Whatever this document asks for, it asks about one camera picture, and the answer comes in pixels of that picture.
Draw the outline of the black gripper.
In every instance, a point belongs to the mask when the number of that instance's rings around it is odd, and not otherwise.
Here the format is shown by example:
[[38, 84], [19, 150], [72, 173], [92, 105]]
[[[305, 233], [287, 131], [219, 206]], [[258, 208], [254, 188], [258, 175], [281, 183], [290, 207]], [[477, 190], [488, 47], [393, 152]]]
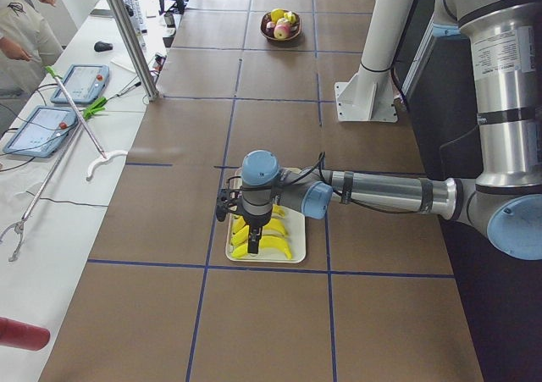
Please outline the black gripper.
[[268, 222], [272, 218], [272, 213], [269, 212], [260, 215], [245, 213], [243, 217], [245, 222], [249, 225], [247, 252], [249, 254], [258, 254], [259, 242], [262, 238], [263, 226], [268, 224]]

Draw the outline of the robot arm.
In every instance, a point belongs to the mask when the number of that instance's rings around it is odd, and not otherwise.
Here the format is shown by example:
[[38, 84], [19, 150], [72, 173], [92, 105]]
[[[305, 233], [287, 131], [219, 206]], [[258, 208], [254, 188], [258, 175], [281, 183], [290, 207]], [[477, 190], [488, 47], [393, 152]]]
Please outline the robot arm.
[[222, 190], [218, 219], [244, 218], [257, 252], [273, 205], [321, 219], [333, 198], [395, 213], [434, 213], [486, 236], [505, 254], [541, 257], [541, 0], [435, 0], [438, 23], [471, 44], [483, 161], [473, 180], [410, 179], [314, 167], [294, 173], [268, 151], [247, 154], [241, 184]]

